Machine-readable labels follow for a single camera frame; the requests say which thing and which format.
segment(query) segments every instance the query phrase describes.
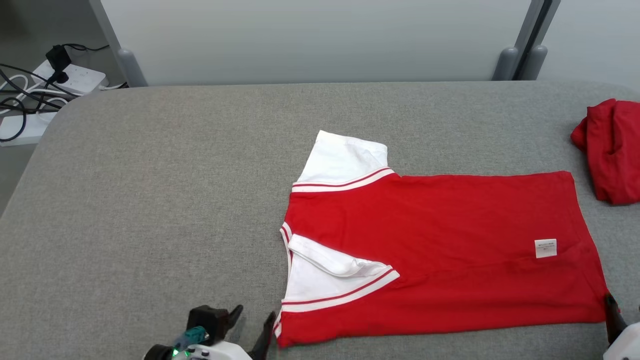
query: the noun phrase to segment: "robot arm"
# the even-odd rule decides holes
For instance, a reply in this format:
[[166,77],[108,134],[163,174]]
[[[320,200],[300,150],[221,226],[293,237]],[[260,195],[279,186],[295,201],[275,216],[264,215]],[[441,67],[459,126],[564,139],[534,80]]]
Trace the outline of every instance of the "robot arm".
[[640,359],[640,323],[627,325],[620,315],[618,303],[611,295],[605,297],[609,349],[604,360]]
[[262,334],[253,349],[245,352],[240,346],[224,341],[229,329],[242,313],[242,305],[231,313],[202,305],[189,312],[187,330],[173,346],[154,345],[143,360],[264,360],[271,343],[275,313],[264,322]]

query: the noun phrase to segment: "floor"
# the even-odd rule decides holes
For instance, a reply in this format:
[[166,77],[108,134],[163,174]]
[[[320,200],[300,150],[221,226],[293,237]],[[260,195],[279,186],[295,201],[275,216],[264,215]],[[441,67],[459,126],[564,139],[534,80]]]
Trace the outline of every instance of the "floor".
[[[0,63],[33,70],[45,60],[44,54],[53,45],[75,43],[100,47],[107,44],[87,0],[0,0],[0,3],[3,13],[0,21]],[[93,53],[69,49],[68,53],[73,64],[104,72],[112,85],[124,82],[112,50]],[[8,76],[18,73],[11,69],[3,71]],[[8,115],[18,113],[0,115],[0,122],[3,116]],[[0,216],[35,147],[0,147]]]
[[0,216],[35,148],[35,144],[0,147]]

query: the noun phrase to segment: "black cable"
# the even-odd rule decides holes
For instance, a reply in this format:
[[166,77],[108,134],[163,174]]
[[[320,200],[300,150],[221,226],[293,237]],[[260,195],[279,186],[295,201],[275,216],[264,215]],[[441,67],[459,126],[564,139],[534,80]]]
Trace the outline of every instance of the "black cable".
[[[46,90],[49,85],[51,85],[51,83],[54,81],[54,79],[56,79],[58,77],[58,73],[54,73],[49,79],[47,79],[47,83],[44,85],[44,89]],[[36,109],[39,109],[42,104],[44,103],[44,92],[40,93],[40,100],[38,101],[38,104],[36,105]]]
[[[0,67],[8,67],[9,69],[22,71],[22,72],[24,72],[24,73],[26,73],[26,74],[33,75],[33,76],[35,76],[35,77],[36,77],[36,78],[38,78],[38,79],[41,79],[41,80],[43,80],[43,81],[47,81],[47,79],[43,78],[42,76],[40,76],[40,75],[38,75],[38,74],[34,74],[34,73],[32,73],[31,71],[29,71],[29,70],[21,69],[21,68],[19,68],[19,67],[15,67],[15,66],[11,66],[11,65],[7,65],[7,64],[3,64],[3,63],[0,63]],[[64,93],[66,93],[66,94],[69,94],[69,95],[71,95],[71,96],[73,96],[73,97],[78,97],[78,95],[73,94],[73,93],[70,93],[70,92],[66,91],[65,89],[61,88],[60,86],[58,86],[58,85],[56,85],[56,84],[54,84],[54,83],[51,83],[51,86],[53,86],[54,88],[56,88],[56,89],[58,89],[58,90],[60,90],[60,91],[62,91],[62,92],[64,92]]]
[[97,49],[92,49],[91,47],[86,47],[86,46],[81,45],[81,44],[63,44],[62,46],[69,46],[72,49],[76,49],[76,50],[80,50],[80,51],[100,51],[100,50],[104,50],[104,49],[109,47],[108,45],[105,45],[105,46],[99,47]]
[[20,127],[20,130],[16,135],[13,135],[12,137],[7,139],[0,139],[0,142],[10,142],[11,140],[16,139],[18,136],[22,134],[22,132],[24,131],[24,128],[27,126],[27,112],[25,111],[26,108],[24,107],[24,104],[22,103],[22,101],[14,97],[7,97],[6,99],[0,101],[0,105],[4,105],[7,101],[15,101],[18,104],[20,104],[20,107],[22,108],[22,126]]
[[[4,71],[2,71],[2,70],[0,70],[0,77],[2,77],[9,85],[13,86],[14,89],[18,90],[19,92],[23,93],[24,95],[26,95],[26,96],[28,96],[28,97],[30,97],[32,99],[34,99],[35,101],[40,102],[40,100],[38,99],[37,96],[24,91],[21,87],[19,87],[13,81],[11,81],[11,79],[9,79],[7,77],[7,75],[4,73]],[[62,106],[58,106],[58,105],[53,104],[53,103],[51,103],[49,101],[42,101],[42,103],[47,104],[47,105],[49,105],[49,106],[51,106],[53,108],[56,108],[56,109],[62,109]]]
[[[22,94],[18,90],[0,90],[0,94]],[[40,94],[47,97],[60,97],[60,94],[49,94],[47,92],[41,92]]]
[[[13,111],[22,111],[22,108],[13,105],[0,104],[0,109],[9,109]],[[38,108],[26,108],[24,109],[27,114],[35,114],[36,112],[40,113],[57,113],[58,109],[38,109]]]

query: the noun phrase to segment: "red cloth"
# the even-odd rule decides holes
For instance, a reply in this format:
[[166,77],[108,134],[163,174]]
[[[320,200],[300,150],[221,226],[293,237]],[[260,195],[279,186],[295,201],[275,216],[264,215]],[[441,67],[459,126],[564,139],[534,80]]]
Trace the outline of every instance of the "red cloth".
[[571,139],[587,154],[598,200],[640,201],[640,103],[609,99],[588,107]]
[[[291,234],[303,236],[390,265],[399,277],[364,288],[359,297],[354,295],[363,288],[323,299],[284,299],[276,327],[281,347],[343,336],[605,320],[607,285],[570,173],[389,174],[353,188],[357,182],[343,185],[352,187],[346,191],[292,192],[285,242]],[[557,241],[556,255],[538,256],[535,243],[542,239]]]

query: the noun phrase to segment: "white wall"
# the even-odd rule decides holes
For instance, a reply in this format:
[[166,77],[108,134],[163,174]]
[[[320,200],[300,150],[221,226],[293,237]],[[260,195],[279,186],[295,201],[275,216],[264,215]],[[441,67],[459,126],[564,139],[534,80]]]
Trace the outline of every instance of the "white wall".
[[585,79],[640,92],[640,1],[562,0],[539,80]]
[[102,0],[149,85],[489,80],[530,0]]

